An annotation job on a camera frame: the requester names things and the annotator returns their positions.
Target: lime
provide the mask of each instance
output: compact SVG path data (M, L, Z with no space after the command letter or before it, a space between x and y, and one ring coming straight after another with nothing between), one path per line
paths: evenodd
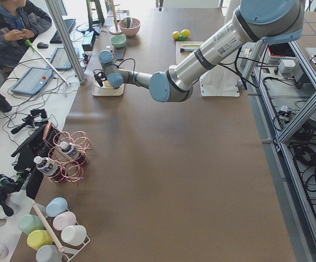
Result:
M186 36L181 34L179 37L178 37L178 41L185 41L186 39Z
M190 36L190 30L184 29L181 31L181 34L184 35L186 38Z
M177 40L179 36L180 36L180 32L179 31L174 31L172 33L172 38L174 38L175 40Z

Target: yellow fruit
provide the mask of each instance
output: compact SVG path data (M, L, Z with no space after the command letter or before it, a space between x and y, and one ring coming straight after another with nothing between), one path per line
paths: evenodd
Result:
M189 37L190 36L190 30L184 29L184 30L181 31L181 34L183 34L185 37Z
M174 33L172 33L172 38L174 38L175 40L177 40L180 36L180 32L179 31L174 31Z

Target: pink bowl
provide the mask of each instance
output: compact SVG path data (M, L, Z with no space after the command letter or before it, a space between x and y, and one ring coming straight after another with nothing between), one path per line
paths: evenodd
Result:
M121 30L121 32L123 32L123 34L125 34L128 37L133 37L135 36L138 31L140 30L141 27L141 22L140 20L136 19L136 18L132 18L132 25L130 28L125 28L124 24L123 24L123 20L119 21L118 25L119 28Z

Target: gray cup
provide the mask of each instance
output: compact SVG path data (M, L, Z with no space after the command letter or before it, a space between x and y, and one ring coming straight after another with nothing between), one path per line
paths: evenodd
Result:
M62 253L55 245L45 245L37 251L36 259L37 262L61 262Z

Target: pink cup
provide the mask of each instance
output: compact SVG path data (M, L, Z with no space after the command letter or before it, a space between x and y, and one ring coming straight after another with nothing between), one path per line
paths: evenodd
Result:
M56 230L63 230L69 225L76 224L76 216L73 212L67 211L65 213L59 214L53 219L53 227Z

